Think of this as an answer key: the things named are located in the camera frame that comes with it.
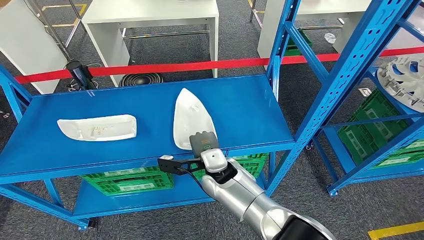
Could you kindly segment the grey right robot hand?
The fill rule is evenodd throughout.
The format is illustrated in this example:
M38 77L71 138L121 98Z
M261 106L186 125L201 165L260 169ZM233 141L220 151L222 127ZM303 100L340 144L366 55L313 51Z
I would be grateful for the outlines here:
M196 132L189 136L189 143L194 158L199 158L204 151L219 148L217 136L212 131Z

